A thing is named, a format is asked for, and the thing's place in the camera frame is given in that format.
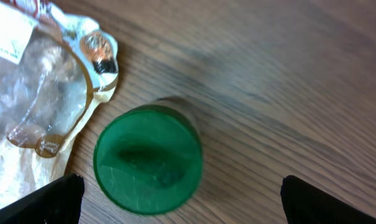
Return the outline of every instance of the green plastic cup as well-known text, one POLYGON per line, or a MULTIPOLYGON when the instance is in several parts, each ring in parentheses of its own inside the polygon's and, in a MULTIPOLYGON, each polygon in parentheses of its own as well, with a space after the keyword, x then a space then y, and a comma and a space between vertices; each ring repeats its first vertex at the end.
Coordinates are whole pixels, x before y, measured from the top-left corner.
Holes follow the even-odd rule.
POLYGON ((196 121, 180 98, 164 98, 116 118, 94 150, 95 177, 103 192, 141 215, 183 205, 198 188, 202 170, 196 121))

